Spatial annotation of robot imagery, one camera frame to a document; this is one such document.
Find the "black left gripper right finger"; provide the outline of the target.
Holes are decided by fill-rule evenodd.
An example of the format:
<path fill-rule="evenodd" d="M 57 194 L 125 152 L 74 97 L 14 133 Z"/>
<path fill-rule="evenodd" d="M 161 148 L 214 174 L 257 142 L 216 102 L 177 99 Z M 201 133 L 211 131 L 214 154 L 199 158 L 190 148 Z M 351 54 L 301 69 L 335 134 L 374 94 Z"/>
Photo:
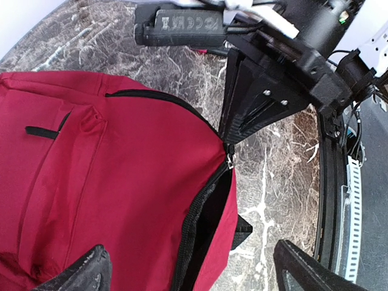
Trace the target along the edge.
<path fill-rule="evenodd" d="M 273 253 L 279 290 L 364 290 L 323 267 L 289 240 L 279 240 Z"/>

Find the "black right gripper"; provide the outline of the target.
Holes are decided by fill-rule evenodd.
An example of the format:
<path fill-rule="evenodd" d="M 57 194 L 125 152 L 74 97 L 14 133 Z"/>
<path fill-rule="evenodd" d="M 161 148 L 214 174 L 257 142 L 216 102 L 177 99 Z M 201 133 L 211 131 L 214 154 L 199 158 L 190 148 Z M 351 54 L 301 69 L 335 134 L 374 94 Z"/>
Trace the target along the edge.
<path fill-rule="evenodd" d="M 239 143 L 308 105 L 343 109 L 343 80 L 314 48 L 274 30 L 230 35 L 219 135 Z"/>

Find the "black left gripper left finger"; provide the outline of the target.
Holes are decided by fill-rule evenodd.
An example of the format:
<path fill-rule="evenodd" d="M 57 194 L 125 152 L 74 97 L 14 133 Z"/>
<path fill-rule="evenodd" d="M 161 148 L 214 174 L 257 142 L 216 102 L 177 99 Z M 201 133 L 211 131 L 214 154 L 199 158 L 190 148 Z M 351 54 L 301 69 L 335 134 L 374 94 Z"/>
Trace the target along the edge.
<path fill-rule="evenodd" d="M 103 245 L 90 249 L 70 267 L 53 279 L 35 287 L 41 291 L 109 291 L 112 281 L 112 262 Z"/>

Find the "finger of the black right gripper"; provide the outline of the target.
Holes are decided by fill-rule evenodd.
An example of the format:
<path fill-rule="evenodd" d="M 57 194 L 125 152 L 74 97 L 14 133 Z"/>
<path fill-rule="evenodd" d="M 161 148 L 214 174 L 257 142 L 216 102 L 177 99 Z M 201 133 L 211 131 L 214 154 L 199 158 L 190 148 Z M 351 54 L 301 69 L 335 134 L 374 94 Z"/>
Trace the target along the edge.
<path fill-rule="evenodd" d="M 226 38 L 223 13 L 175 4 L 138 4 L 135 42 L 149 47 L 219 47 Z"/>

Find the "red student backpack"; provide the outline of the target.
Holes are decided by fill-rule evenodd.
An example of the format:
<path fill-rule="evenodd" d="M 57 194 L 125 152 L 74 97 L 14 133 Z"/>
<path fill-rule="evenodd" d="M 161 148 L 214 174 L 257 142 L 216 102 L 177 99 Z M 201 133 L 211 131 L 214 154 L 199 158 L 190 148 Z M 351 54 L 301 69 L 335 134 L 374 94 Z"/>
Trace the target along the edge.
<path fill-rule="evenodd" d="M 241 239 L 235 149 L 126 76 L 1 74 L 1 289 L 85 261 L 91 288 L 210 290 Z"/>

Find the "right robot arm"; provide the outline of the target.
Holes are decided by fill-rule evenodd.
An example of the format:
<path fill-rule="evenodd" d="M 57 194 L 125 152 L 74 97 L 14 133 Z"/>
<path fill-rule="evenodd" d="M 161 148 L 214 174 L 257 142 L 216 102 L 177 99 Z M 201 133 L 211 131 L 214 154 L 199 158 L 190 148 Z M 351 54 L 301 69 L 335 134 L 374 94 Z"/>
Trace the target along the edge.
<path fill-rule="evenodd" d="M 237 144 L 312 105 L 339 140 L 343 111 L 387 96 L 387 21 L 379 1 L 146 1 L 135 41 L 228 49 L 219 133 Z"/>

